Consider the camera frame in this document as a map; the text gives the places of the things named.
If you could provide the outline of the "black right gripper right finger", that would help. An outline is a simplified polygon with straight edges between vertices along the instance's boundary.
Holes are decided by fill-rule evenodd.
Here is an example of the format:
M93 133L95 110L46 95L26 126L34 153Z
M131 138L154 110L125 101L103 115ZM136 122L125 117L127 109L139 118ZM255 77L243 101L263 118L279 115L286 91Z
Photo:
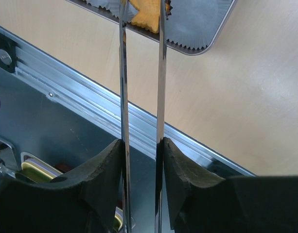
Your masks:
M298 233L298 176L220 177L162 141L176 233Z

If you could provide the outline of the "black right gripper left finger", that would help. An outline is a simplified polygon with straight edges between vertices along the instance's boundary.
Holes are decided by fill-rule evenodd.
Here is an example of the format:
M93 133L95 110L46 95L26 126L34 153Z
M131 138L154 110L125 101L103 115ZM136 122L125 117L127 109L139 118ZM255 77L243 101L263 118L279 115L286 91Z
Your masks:
M0 177L0 233L109 233L122 172L123 143L49 183Z

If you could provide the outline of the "fish shaped orange cookie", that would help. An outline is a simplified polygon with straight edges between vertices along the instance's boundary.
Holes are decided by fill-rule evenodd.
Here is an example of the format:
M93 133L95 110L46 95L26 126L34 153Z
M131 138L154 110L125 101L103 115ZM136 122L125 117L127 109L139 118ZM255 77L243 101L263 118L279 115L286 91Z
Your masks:
M138 13L131 19L134 26L159 33L160 0L129 0Z

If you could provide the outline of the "metal tongs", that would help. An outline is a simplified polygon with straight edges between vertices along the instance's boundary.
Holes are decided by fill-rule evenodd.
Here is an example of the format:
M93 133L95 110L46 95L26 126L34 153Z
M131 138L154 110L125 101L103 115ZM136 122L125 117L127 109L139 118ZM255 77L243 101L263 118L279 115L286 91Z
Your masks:
M163 184L163 152L165 128L165 92L167 65L166 38L166 2L158 1L159 57L158 57L158 104L157 104L157 139L156 139L156 180L155 180L155 232L162 232L162 184ZM129 112L127 86L127 53L126 31L129 1L120 1L119 16L119 60L120 60L120 98L121 98L121 137L124 142L123 166L123 225L126 233L131 227L131 182L130 182L130 148L129 148Z

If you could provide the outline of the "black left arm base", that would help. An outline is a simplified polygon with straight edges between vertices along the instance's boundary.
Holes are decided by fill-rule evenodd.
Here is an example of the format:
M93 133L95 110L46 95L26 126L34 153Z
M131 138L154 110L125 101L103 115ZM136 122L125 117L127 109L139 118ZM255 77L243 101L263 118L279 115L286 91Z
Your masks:
M0 68L9 73L17 66L16 43L0 33Z

